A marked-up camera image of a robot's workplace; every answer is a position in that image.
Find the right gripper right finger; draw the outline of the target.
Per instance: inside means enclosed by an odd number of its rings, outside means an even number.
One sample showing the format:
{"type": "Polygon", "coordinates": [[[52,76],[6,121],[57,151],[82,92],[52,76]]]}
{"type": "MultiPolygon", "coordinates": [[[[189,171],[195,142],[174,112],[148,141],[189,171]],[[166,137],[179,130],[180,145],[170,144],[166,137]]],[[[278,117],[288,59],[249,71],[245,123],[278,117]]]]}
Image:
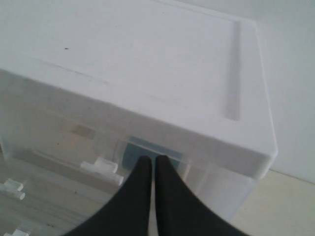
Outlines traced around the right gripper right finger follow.
{"type": "Polygon", "coordinates": [[[155,202],[160,236],[237,236],[239,230],[208,209],[185,185],[167,156],[155,162],[155,202]]]}

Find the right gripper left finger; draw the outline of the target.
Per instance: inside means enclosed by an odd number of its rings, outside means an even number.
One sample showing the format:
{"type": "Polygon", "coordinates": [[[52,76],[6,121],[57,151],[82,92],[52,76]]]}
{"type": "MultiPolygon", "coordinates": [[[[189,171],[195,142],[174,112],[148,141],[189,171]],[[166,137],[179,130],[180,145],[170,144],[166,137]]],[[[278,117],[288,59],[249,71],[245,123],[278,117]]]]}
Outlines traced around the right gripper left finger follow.
{"type": "Polygon", "coordinates": [[[141,156],[119,191],[93,216],[66,236],[147,236],[151,207],[152,161],[141,156]]]}

